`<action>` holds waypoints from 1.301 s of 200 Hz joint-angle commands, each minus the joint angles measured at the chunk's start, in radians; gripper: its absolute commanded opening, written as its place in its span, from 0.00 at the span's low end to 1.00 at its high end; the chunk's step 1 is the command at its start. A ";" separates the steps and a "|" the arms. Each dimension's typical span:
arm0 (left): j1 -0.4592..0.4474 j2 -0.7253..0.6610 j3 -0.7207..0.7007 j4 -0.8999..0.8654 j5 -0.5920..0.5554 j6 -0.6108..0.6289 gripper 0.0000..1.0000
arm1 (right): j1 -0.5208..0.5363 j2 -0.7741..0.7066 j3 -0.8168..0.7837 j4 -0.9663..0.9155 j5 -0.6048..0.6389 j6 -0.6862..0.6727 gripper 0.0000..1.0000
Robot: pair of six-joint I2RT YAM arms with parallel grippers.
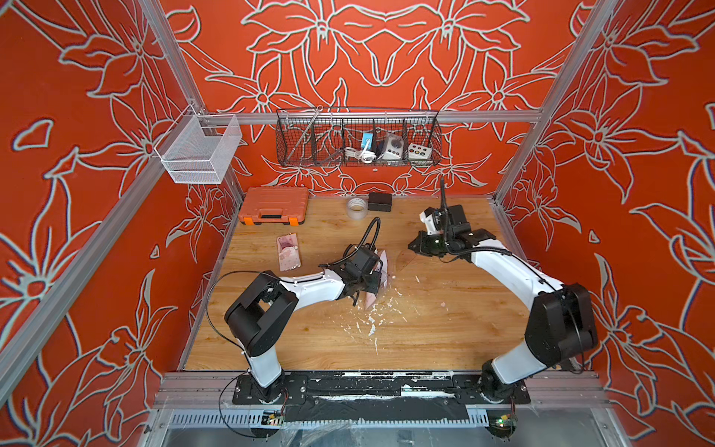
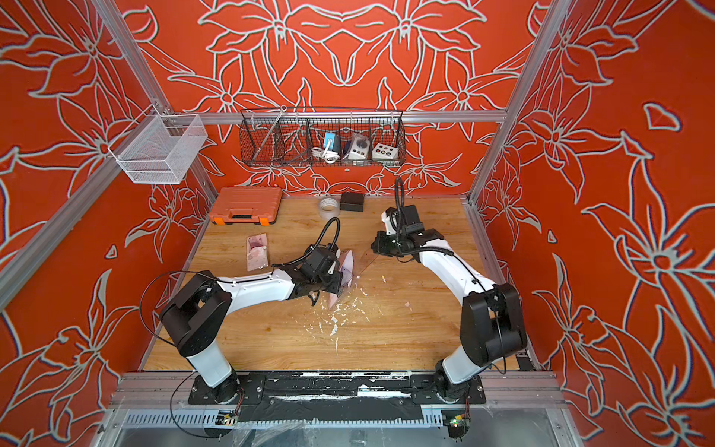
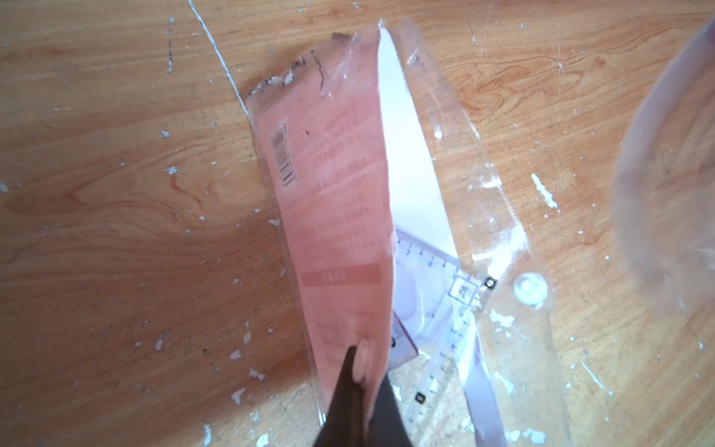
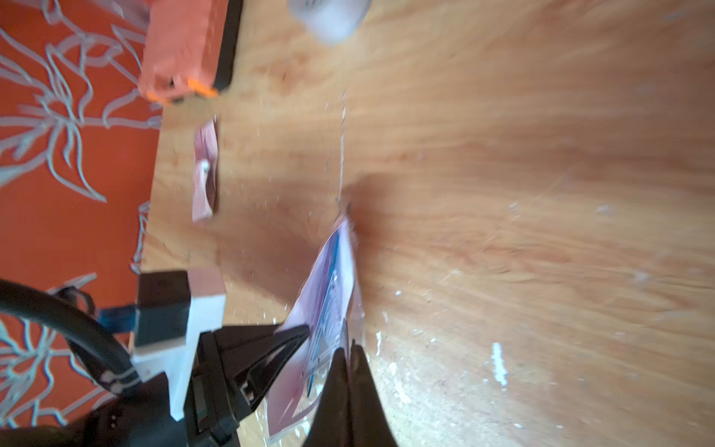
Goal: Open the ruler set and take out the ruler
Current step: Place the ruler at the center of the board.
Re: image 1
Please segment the pink ruler set pouch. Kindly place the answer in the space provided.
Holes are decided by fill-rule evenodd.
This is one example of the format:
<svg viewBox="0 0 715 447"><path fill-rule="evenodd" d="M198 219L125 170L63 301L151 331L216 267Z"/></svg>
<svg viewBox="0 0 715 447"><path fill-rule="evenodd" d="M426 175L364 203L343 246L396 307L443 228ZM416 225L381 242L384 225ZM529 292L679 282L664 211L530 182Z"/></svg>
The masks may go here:
<svg viewBox="0 0 715 447"><path fill-rule="evenodd" d="M379 260L372 274L368 279L368 290L364 300L364 309L369 310L377 302L381 288L387 286L388 279L388 259L386 251L378 251Z"/></svg>

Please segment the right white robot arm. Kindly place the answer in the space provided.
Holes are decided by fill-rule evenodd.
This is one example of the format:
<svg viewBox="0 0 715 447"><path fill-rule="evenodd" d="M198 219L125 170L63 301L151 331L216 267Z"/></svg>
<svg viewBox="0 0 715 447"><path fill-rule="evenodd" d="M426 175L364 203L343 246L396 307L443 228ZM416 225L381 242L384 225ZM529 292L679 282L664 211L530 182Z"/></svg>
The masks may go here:
<svg viewBox="0 0 715 447"><path fill-rule="evenodd" d="M408 249L427 257L452 255L484 270L529 311L523 341L482 366L479 390L488 402L509 398L523 380L599 344L590 292L539 272L508 250L495 235L467 230L448 238L420 231Z"/></svg>

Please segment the clear triangle ruler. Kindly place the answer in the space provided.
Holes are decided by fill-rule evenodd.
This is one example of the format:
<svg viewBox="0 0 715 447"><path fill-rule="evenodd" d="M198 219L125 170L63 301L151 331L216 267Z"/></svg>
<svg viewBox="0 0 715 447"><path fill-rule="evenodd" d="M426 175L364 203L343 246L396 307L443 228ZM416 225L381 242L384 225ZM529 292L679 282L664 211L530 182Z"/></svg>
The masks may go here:
<svg viewBox="0 0 715 447"><path fill-rule="evenodd" d="M394 273L398 274L404 270L409 264L415 260L420 260L423 257L422 254L416 253L415 251L405 249L400 252L397 256L394 266Z"/></svg>

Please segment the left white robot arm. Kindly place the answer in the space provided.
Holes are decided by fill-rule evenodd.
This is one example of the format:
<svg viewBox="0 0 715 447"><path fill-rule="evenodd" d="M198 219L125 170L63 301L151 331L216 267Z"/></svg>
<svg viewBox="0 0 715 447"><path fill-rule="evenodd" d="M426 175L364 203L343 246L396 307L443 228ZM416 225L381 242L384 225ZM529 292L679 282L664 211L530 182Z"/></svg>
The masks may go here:
<svg viewBox="0 0 715 447"><path fill-rule="evenodd" d="M270 270L258 274L225 311L225 323L243 350L252 388L263 402L273 402L283 391L284 371L276 344L292 315L344 298L357 302L362 292L376 295L386 273L385 257L371 247L361 247L324 264L315 274L292 278Z"/></svg>

